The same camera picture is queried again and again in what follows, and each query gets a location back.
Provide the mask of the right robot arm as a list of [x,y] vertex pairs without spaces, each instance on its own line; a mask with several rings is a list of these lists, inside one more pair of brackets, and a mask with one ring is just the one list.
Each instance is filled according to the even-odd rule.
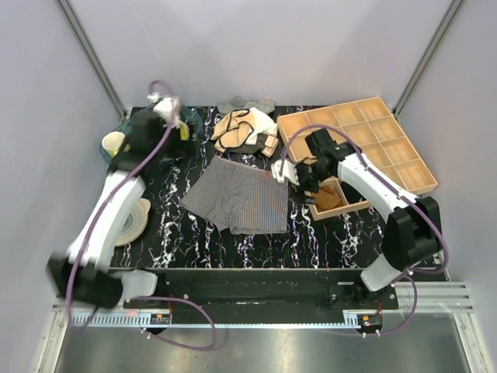
[[439,205],[432,197],[419,197],[403,189],[385,176],[358,145],[349,139],[337,143],[325,127],[304,140],[315,161],[293,166],[297,189],[316,193],[321,182],[337,177],[369,201],[384,219],[382,253],[363,269],[361,284],[352,290],[354,302],[369,308],[379,301],[380,290],[402,273],[447,249]]

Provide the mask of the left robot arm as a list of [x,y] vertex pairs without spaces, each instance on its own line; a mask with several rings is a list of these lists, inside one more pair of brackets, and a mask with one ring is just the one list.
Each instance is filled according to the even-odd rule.
[[91,217],[69,246],[67,255],[51,256],[48,260],[47,270],[59,295],[65,299],[68,313],[74,302],[97,309],[113,309],[134,298],[141,298],[152,308],[166,302],[168,289],[158,283],[155,274],[134,270],[111,275],[109,263],[121,229],[145,190],[139,173],[161,151],[172,129],[170,120],[157,145],[130,172],[117,170],[106,178]]

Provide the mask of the grey striped boxer underwear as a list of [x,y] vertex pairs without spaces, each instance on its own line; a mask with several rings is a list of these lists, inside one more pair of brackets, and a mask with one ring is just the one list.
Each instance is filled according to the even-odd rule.
[[269,171],[214,157],[180,201],[187,211],[233,235],[283,234],[288,185]]

